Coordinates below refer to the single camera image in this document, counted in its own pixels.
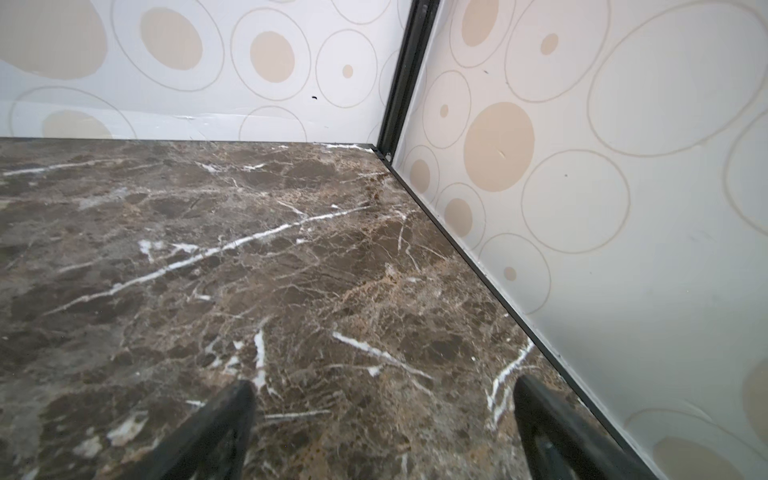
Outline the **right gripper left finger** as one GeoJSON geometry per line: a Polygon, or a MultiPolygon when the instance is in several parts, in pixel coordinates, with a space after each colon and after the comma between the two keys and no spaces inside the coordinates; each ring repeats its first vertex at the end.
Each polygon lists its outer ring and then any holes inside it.
{"type": "Polygon", "coordinates": [[[252,382],[237,380],[217,393],[124,479],[240,479],[256,416],[252,382]]]}

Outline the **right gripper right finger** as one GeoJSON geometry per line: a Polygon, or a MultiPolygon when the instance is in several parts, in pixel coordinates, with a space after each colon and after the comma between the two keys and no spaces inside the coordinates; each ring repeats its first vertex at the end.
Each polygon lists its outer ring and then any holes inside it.
{"type": "Polygon", "coordinates": [[[533,479],[652,479],[653,473],[589,425],[535,377],[513,389],[515,419],[533,479]]]}

